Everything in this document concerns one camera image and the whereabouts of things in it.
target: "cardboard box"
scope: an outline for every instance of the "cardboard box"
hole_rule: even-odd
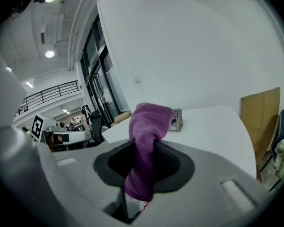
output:
[[[280,88],[246,96],[241,99],[241,102],[241,120],[249,133],[256,162],[259,163],[275,135],[280,106]]]
[[[130,116],[132,116],[132,113],[130,111],[126,111],[126,112],[118,115],[117,117],[115,117],[115,123],[120,123],[124,119],[129,118]]]

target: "balcony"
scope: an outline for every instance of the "balcony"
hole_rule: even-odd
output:
[[[51,100],[79,91],[77,82],[78,81],[71,81],[63,83],[26,97],[16,117],[37,106],[42,106],[42,104],[50,102]]]

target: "white ceiling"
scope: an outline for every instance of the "white ceiling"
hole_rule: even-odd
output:
[[[66,116],[67,114],[65,112],[63,112],[63,109],[66,109],[68,111],[74,111],[77,108],[81,107],[81,100],[82,98],[73,100],[73,101],[69,101],[67,103],[64,103],[60,106],[57,106],[55,108],[51,108],[43,113],[41,113],[42,116],[45,116],[49,119],[54,119],[55,117],[58,117],[60,115],[63,114],[63,116]],[[33,121],[34,121],[34,117],[25,121],[24,123],[20,124],[19,126],[17,126],[17,128],[21,129],[22,127],[26,127],[29,131],[32,128],[33,125]]]
[[[23,81],[68,67],[68,43],[71,26],[80,0],[54,0],[50,3],[31,2],[18,18],[9,18],[0,29],[0,54],[13,73]],[[62,41],[41,43],[41,29],[48,15],[65,14]],[[45,52],[55,51],[53,58]]]

